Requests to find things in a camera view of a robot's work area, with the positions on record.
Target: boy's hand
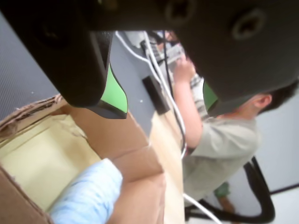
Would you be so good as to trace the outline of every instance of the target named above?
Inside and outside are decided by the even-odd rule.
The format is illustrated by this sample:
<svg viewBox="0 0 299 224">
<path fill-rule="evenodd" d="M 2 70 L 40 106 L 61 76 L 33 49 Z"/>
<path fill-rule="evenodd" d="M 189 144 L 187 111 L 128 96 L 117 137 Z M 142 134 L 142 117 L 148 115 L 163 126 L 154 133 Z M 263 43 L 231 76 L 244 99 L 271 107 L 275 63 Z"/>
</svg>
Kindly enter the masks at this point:
<svg viewBox="0 0 299 224">
<path fill-rule="evenodd" d="M 183 55 L 177 60 L 177 66 L 174 69 L 173 79 L 175 83 L 189 83 L 195 75 L 193 63 Z"/>
</svg>

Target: boy's hair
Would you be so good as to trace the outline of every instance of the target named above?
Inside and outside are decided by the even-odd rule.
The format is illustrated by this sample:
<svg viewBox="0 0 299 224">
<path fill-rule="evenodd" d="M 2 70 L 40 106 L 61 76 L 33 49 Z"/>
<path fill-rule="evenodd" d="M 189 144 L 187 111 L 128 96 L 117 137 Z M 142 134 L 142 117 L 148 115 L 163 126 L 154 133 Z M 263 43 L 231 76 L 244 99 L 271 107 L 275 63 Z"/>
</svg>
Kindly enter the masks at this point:
<svg viewBox="0 0 299 224">
<path fill-rule="evenodd" d="M 262 111 L 260 111 L 259 114 L 279 108 L 282 104 L 287 102 L 292 96 L 296 94 L 298 86 L 299 79 L 296 79 L 295 82 L 286 87 L 268 92 L 268 94 L 272 95 L 272 102 Z"/>
</svg>

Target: light blue cloth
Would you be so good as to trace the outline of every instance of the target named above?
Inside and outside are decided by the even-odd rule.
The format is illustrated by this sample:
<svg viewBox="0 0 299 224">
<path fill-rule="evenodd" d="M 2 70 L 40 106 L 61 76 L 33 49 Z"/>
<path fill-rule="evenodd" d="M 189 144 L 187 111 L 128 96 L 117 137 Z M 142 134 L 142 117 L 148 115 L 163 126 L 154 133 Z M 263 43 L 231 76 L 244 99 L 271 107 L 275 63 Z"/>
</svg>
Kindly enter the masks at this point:
<svg viewBox="0 0 299 224">
<path fill-rule="evenodd" d="M 55 224 L 104 224 L 121 191 L 122 175 L 104 159 L 83 171 L 54 204 Z"/>
</svg>

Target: gray fabric surface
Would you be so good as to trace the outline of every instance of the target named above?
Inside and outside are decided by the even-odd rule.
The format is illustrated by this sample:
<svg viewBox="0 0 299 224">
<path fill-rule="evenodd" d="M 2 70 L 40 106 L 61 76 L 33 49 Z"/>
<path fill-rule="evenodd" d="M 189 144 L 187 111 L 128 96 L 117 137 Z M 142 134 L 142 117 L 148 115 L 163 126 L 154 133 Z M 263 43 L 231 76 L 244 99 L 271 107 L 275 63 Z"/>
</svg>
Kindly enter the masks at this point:
<svg viewBox="0 0 299 224">
<path fill-rule="evenodd" d="M 55 94 L 58 91 L 0 13 L 0 120 Z"/>
<path fill-rule="evenodd" d="M 131 47 L 136 53 L 141 51 Z M 149 66 L 133 57 L 121 44 L 116 36 L 113 38 L 110 63 L 114 74 L 128 97 L 129 111 L 141 125 L 147 136 L 151 130 L 151 118 L 155 108 L 145 90 L 142 78 L 151 74 Z"/>
</svg>

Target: black chair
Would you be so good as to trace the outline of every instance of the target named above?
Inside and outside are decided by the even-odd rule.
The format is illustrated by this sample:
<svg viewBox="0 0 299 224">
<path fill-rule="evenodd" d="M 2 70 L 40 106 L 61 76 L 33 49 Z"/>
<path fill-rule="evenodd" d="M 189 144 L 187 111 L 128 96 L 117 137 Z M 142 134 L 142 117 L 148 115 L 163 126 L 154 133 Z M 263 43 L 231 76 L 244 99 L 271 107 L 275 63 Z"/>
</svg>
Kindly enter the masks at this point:
<svg viewBox="0 0 299 224">
<path fill-rule="evenodd" d="M 245 164 L 243 168 L 245 170 L 249 186 L 261 205 L 262 212 L 258 216 L 241 216 L 227 211 L 223 211 L 210 205 L 204 199 L 200 200 L 199 203 L 205 206 L 208 210 L 210 210 L 220 220 L 223 221 L 253 224 L 263 224 L 272 222 L 275 218 L 274 205 L 270 197 L 269 189 L 267 187 L 267 184 L 255 157 L 252 159 L 251 162 Z M 186 220 L 189 220 L 189 218 L 191 217 L 210 219 L 208 216 L 204 214 L 192 212 L 192 210 L 194 209 L 197 209 L 194 205 L 185 208 Z"/>
</svg>

